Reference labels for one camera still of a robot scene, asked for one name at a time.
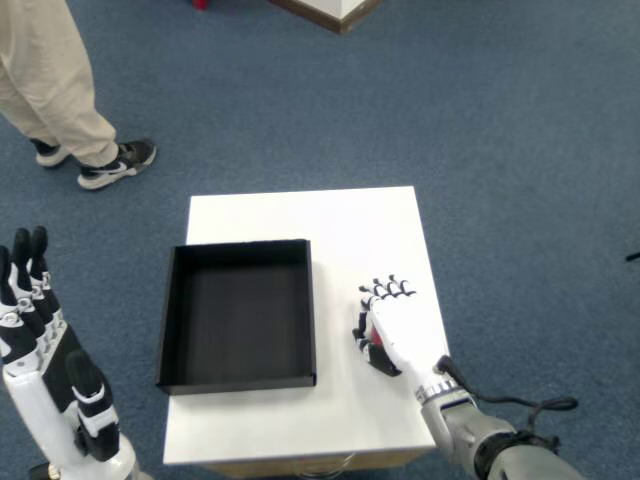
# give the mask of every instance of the black cable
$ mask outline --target black cable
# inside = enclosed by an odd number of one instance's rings
[[[529,414],[529,418],[527,419],[527,428],[525,431],[535,434],[535,422],[538,418],[538,415],[544,410],[550,411],[568,411],[573,410],[578,407],[578,400],[574,397],[558,397],[551,398],[548,400],[543,400],[542,402],[533,402],[531,400],[525,400],[518,397],[510,397],[510,396],[501,396],[501,397],[487,397],[485,395],[481,395],[476,390],[472,389],[467,381],[465,380],[462,372],[458,369],[451,357],[445,355],[438,361],[437,364],[438,370],[444,373],[448,373],[451,378],[453,378],[458,385],[467,390],[473,396],[487,403],[515,403],[518,405],[522,405],[525,407],[529,407],[532,409]],[[553,443],[558,442],[557,437],[554,437]]]

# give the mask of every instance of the blue carpet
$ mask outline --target blue carpet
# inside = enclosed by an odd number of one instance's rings
[[[100,110],[156,164],[91,194],[0,124],[0,241],[49,227],[65,312],[156,480],[153,384],[169,248],[189,196],[416,186],[450,346],[485,392],[547,414],[589,478],[640,471],[640,4],[387,0],[339,37],[266,2],[71,1]],[[522,424],[525,412],[486,408]],[[0,388],[0,479],[42,456]],[[462,479],[437,455],[346,479]]]

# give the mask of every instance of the red object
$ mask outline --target red object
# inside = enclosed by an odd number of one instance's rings
[[[374,345],[382,345],[382,339],[380,338],[380,334],[376,330],[376,327],[373,327],[371,330],[371,343]]]
[[[193,0],[193,6],[198,10],[206,10],[209,0]]]

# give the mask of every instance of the sneaker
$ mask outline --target sneaker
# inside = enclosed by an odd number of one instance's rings
[[[156,146],[151,140],[121,143],[113,162],[104,167],[81,167],[78,183],[87,190],[106,187],[122,177],[132,177],[142,172],[155,157]]]
[[[31,139],[31,143],[36,146],[36,162],[38,165],[45,168],[52,168],[60,165],[67,157],[71,155],[71,152],[67,150],[63,145],[56,145],[52,147],[37,139]]]

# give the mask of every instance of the black box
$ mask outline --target black box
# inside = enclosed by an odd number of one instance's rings
[[[171,395],[315,385],[309,241],[175,247],[156,384]]]

